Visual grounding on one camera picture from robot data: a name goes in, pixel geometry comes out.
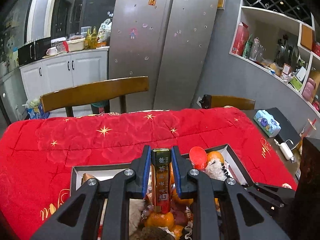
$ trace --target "white cabinet door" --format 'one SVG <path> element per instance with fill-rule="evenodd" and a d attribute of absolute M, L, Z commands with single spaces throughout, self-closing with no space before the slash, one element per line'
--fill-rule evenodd
<path fill-rule="evenodd" d="M 107 51 L 88 51 L 71 56 L 73 85 L 107 79 Z"/>
<path fill-rule="evenodd" d="M 48 93 L 73 87 L 70 58 L 66 55 L 43 61 L 43 75 Z"/>
<path fill-rule="evenodd" d="M 28 100 L 40 98 L 47 91 L 44 87 L 42 63 L 33 63 L 20 69 L 24 90 Z"/>

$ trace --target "white power adapter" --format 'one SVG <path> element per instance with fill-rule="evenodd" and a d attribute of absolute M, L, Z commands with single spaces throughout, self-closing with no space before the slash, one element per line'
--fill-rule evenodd
<path fill-rule="evenodd" d="M 290 150 L 289 146 L 286 144 L 286 142 L 290 141 L 293 144 L 292 140 L 288 139 L 282 144 L 279 144 L 276 139 L 274 139 L 274 141 L 275 141 L 276 145 L 278 145 L 280 147 L 280 150 L 282 151 L 284 157 L 287 160 L 290 160 L 293 157 L 293 153 Z"/>

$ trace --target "wine rack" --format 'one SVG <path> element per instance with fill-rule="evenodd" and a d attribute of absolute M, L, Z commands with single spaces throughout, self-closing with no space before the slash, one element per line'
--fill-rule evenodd
<path fill-rule="evenodd" d="M 311 12 L 302 0 L 243 0 L 245 6 L 282 13 L 312 26 Z"/>

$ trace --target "microwave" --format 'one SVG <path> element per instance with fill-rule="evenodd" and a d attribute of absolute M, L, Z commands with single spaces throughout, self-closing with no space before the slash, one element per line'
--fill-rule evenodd
<path fill-rule="evenodd" d="M 32 63 L 47 55 L 51 48 L 51 37 L 33 41 L 18 49 L 19 66 Z"/>

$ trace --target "metal screw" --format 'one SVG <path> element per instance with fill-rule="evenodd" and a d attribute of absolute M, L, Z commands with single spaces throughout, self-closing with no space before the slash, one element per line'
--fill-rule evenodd
<path fill-rule="evenodd" d="M 193 176 L 199 175 L 199 171 L 198 171 L 197 169 L 192 169 L 192 170 L 190 170 L 189 172 L 190 172 L 190 174 L 193 175 Z"/>
<path fill-rule="evenodd" d="M 131 176 L 134 173 L 134 171 L 132 169 L 126 169 L 124 170 L 124 174 L 127 176 Z"/>
<path fill-rule="evenodd" d="M 97 184 L 97 180 L 94 178 L 88 179 L 89 186 L 94 186 Z"/>
<path fill-rule="evenodd" d="M 234 178 L 227 178 L 227 183 L 229 185 L 234 185 L 234 184 L 236 184 L 236 180 Z"/>

